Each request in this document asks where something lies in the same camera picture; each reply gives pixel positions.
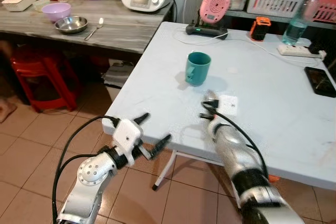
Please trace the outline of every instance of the red plastic chair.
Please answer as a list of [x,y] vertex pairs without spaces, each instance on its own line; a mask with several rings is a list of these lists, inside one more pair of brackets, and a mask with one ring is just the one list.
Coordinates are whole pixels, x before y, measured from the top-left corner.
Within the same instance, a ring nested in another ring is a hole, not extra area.
[[[45,48],[22,46],[14,52],[10,60],[31,106],[36,112],[45,109],[56,109],[62,106],[66,106],[69,111],[72,111],[77,107],[76,98],[80,94],[81,85],[62,53]],[[60,71],[61,67],[64,67],[63,73],[75,82],[76,87],[73,91],[70,91],[65,83],[64,75]],[[41,76],[45,76],[50,80],[60,98],[50,101],[36,100],[26,78]]]

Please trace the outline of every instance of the red basket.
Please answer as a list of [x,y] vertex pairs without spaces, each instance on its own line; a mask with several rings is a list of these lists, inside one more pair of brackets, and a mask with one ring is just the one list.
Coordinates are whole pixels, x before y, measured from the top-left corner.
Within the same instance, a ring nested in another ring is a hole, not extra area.
[[320,7],[313,20],[336,23],[336,0],[319,0]]

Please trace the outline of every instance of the purple bowl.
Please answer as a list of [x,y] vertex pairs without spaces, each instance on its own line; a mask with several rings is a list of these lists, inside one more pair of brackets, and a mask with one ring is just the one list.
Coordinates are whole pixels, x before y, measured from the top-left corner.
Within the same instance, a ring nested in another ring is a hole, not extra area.
[[56,22],[62,18],[70,16],[71,5],[67,3],[55,3],[46,5],[42,8],[42,12],[53,22]]

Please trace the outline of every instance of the metal spoon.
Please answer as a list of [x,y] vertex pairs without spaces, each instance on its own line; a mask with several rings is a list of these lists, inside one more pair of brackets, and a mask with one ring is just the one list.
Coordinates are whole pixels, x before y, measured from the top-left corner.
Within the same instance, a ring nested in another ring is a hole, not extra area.
[[99,22],[98,22],[98,26],[84,40],[89,40],[91,38],[91,36],[95,33],[95,31],[97,31],[99,28],[102,28],[103,23],[104,23],[104,19],[100,18]]

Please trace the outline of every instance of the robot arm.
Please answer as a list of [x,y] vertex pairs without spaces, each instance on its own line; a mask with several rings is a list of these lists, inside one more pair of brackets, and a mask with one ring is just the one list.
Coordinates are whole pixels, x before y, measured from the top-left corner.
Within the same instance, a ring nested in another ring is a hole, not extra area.
[[120,120],[113,134],[114,147],[104,147],[97,156],[88,158],[77,171],[76,184],[63,205],[58,218],[59,224],[94,224],[102,200],[102,194],[111,178],[125,165],[144,155],[153,159],[168,143],[170,135],[160,140],[153,150],[143,146],[143,135],[139,124],[148,116],[130,121]]
[[235,127],[216,116],[218,103],[216,95],[209,91],[202,102],[208,114],[200,116],[210,120],[208,132],[232,181],[243,224],[304,224],[269,183],[258,153],[246,145]]

